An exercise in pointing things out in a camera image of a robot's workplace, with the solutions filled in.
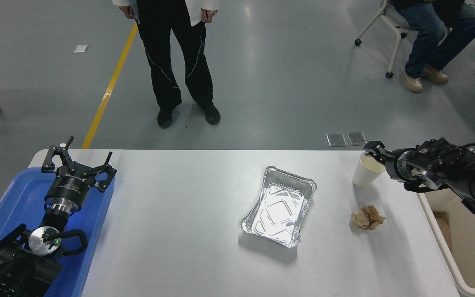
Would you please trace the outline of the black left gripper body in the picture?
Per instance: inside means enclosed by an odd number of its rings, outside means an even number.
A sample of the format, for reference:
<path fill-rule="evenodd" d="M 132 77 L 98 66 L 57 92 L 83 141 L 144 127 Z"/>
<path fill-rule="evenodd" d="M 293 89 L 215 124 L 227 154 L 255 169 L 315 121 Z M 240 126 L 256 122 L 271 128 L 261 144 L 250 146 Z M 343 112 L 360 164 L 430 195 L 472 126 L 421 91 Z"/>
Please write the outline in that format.
<path fill-rule="evenodd" d="M 68 165 L 54 169 L 54 164 L 45 164 L 45 173 L 54 173 L 46 196 L 47 205 L 69 204 L 72 210 L 80 210 L 90 189 L 95 185 L 98 167 L 89 167 L 81 163 L 73 163 L 72 171 Z"/>

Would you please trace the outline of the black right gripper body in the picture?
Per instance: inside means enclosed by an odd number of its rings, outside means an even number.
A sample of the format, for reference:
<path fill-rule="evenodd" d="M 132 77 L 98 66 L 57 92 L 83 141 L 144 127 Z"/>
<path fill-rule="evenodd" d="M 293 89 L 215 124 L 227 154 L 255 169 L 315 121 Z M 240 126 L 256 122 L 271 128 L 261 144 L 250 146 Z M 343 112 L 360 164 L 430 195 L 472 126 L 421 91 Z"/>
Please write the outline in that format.
<path fill-rule="evenodd" d="M 401 155 L 407 150 L 393 150 L 387 151 L 385 154 L 385 169 L 392 180 L 405 182 L 404 177 L 401 176 L 398 162 Z"/>

